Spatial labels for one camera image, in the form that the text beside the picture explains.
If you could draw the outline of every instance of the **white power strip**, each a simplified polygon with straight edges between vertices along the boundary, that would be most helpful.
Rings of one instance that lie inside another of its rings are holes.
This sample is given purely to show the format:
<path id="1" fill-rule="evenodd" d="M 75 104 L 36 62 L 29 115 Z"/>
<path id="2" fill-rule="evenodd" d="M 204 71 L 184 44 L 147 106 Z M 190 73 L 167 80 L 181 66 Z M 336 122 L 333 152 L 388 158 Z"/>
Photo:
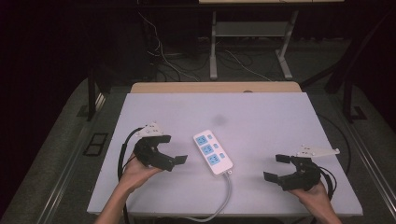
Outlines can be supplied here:
<path id="1" fill-rule="evenodd" d="M 230 158 L 210 130 L 196 134 L 193 139 L 214 175 L 222 175 L 233 168 Z"/>

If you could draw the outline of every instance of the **person's left hand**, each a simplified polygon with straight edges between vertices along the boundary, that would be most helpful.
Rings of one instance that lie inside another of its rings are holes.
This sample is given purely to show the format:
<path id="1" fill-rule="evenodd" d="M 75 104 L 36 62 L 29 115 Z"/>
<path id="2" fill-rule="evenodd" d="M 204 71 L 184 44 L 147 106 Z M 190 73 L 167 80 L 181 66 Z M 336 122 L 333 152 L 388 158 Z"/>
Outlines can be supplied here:
<path id="1" fill-rule="evenodd" d="M 129 160 L 120 184 L 126 186 L 130 193 L 142 186 L 150 177 L 162 171 L 156 167 L 146 167 L 134 156 L 134 153 Z"/>

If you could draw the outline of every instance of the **floor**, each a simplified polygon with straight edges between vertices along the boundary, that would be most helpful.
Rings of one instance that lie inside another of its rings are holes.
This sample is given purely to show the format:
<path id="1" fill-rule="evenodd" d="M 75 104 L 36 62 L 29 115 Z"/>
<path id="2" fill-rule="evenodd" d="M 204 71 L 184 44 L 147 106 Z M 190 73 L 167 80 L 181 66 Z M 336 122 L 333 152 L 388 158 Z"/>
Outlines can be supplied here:
<path id="1" fill-rule="evenodd" d="M 234 40 L 221 39 L 217 44 L 218 81 L 284 80 L 274 54 L 280 44 L 280 40 L 266 38 L 236 43 Z M 344 54 L 348 44 L 347 40 L 291 41 L 286 59 L 293 81 L 302 82 L 333 65 Z M 172 49 L 165 51 L 168 61 L 177 70 L 183 71 L 181 81 L 211 81 L 207 44 L 204 42 L 203 46 L 197 58 L 185 57 Z M 178 79 L 173 68 L 160 64 L 157 77 L 152 81 Z M 394 210 L 389 209 L 394 202 L 394 194 L 393 198 L 387 199 L 387 195 L 392 195 L 396 187 L 396 163 L 393 162 L 396 156 L 395 133 L 356 87 L 352 104 L 359 106 L 367 119 L 348 123 L 340 112 L 342 91 L 327 94 L 323 90 L 326 81 L 327 78 L 323 78 L 304 91 L 308 93 L 332 146 L 344 150 L 337 158 L 345 170 L 348 169 L 348 145 L 350 147 L 351 163 L 347 177 L 361 202 L 364 216 L 342 217 L 342 220 L 344 223 L 395 223 Z M 76 88 L 0 221 L 1 224 L 94 222 L 96 215 L 88 214 L 86 209 L 123 100 L 130 89 L 131 86 L 113 86 L 110 93 L 98 98 L 97 113 L 91 121 L 87 121 L 87 117 L 81 116 L 88 104 L 87 81 Z M 98 157 L 84 156 L 82 152 L 94 133 L 108 134 L 103 151 Z M 278 219 L 284 223 L 309 223 L 311 217 L 298 222 L 298 217 Z M 233 221 L 219 219 L 217 223 L 273 223 L 269 221 L 242 218 Z M 156 220 L 156 223 L 168 222 Z"/>

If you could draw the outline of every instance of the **white cable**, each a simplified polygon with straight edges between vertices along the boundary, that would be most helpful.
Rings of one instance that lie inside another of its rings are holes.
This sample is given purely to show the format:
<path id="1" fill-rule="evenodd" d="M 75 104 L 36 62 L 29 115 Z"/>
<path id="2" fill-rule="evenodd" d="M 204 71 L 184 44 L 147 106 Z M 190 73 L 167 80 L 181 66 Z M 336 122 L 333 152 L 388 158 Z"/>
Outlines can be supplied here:
<path id="1" fill-rule="evenodd" d="M 258 73 L 256 73 L 256 72 L 253 72 L 253 71 L 251 71 L 250 69 L 248 69 L 248 68 L 246 68 L 230 51 L 228 51 L 228 50 L 225 50 L 227 53 L 229 53 L 229 54 L 231 54 L 231 56 L 233 56 L 235 59 L 236 59 L 236 61 L 243 67 L 243 68 L 245 68 L 245 70 L 247 70 L 247 71 L 249 71 L 250 73 L 253 73 L 253 74 L 255 74 L 255 75 L 257 75 L 257 76 L 259 76 L 259 77 L 263 77 L 263 78 L 265 78 L 265 79 L 267 79 L 268 81 L 273 81 L 273 80 L 271 80 L 271 79 L 269 79 L 268 77 L 265 77 L 265 76 L 263 76 L 263 75 L 261 75 L 261 74 L 258 74 Z"/>
<path id="2" fill-rule="evenodd" d="M 210 220 L 211 220 L 212 218 L 214 218 L 215 216 L 217 216 L 218 213 L 220 213 L 220 212 L 224 209 L 225 205 L 227 205 L 227 203 L 228 203 L 228 201 L 230 200 L 230 197 L 231 197 L 232 188 L 231 188 L 231 179 L 230 179 L 230 175 L 226 172 L 226 173 L 224 173 L 224 177 L 225 177 L 226 180 L 227 180 L 227 186 L 228 186 L 228 189 L 227 189 L 227 197 L 225 198 L 224 203 L 221 205 L 221 207 L 218 209 L 218 211 L 216 211 L 215 214 L 213 214 L 213 215 L 210 216 L 210 217 L 204 218 L 204 219 L 194 218 L 194 217 L 182 217 L 182 218 L 186 218 L 186 219 L 189 219 L 189 220 L 192 220 L 192 221 L 196 221 L 196 222 L 207 222 L 207 221 L 210 221 Z"/>
<path id="3" fill-rule="evenodd" d="M 158 37 L 158 34 L 157 34 L 157 27 L 154 24 L 152 24 L 149 20 L 147 20 L 142 14 L 140 14 L 140 12 L 138 12 L 138 14 L 143 20 L 145 20 L 148 24 L 150 24 L 152 27 L 154 27 L 154 33 L 155 33 L 155 36 L 156 36 L 156 38 L 158 40 L 158 47 L 155 50 L 158 50 L 158 49 L 161 50 L 161 55 L 163 56 L 163 59 L 166 61 L 166 63 L 168 63 L 168 65 L 171 66 L 173 69 L 175 69 L 179 74 L 181 74 L 181 75 L 183 75 L 185 77 L 193 78 L 193 79 L 195 79 L 195 81 L 199 81 L 196 77 L 188 76 L 184 72 L 179 71 L 171 63 L 169 63 L 166 60 L 165 55 L 163 54 L 163 43 L 161 43 L 160 38 Z"/>
<path id="4" fill-rule="evenodd" d="M 160 50 L 161 50 L 161 55 L 163 56 L 163 59 L 168 63 L 169 66 L 171 66 L 173 69 L 175 69 L 179 74 L 181 74 L 185 77 L 193 78 L 193 79 L 195 79 L 195 81 L 199 81 L 196 77 L 189 76 L 189 75 L 177 70 L 171 63 L 168 62 L 168 60 L 166 60 L 165 55 L 163 54 L 163 44 L 161 42 L 160 42 Z"/>

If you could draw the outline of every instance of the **wooden table edge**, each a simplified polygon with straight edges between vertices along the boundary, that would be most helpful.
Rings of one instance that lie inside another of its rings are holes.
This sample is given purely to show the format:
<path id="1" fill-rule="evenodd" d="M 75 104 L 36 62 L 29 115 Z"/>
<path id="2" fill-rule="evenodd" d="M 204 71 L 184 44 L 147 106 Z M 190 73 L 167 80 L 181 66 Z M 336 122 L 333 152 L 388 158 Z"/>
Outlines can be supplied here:
<path id="1" fill-rule="evenodd" d="M 131 93 L 302 92 L 296 82 L 137 82 Z"/>

